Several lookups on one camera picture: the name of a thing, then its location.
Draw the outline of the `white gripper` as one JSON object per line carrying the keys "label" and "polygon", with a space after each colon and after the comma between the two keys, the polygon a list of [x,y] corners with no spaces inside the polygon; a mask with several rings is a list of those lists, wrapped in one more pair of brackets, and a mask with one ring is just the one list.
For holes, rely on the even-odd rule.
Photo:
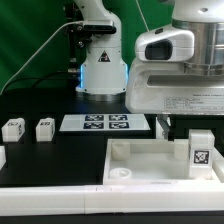
{"label": "white gripper", "polygon": [[168,115],[224,114],[224,41],[221,30],[162,27],[135,43],[125,106],[159,114],[157,138],[174,140]]}

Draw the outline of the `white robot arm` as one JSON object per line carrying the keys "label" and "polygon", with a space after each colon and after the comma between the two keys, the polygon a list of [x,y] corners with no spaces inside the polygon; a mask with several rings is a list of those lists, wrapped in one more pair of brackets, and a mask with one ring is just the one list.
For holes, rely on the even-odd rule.
{"label": "white robot arm", "polygon": [[104,101],[124,94],[132,113],[224,115],[224,0],[158,0],[174,6],[172,22],[141,34],[135,59],[121,56],[121,22],[102,0],[73,0],[88,33],[77,91]]}

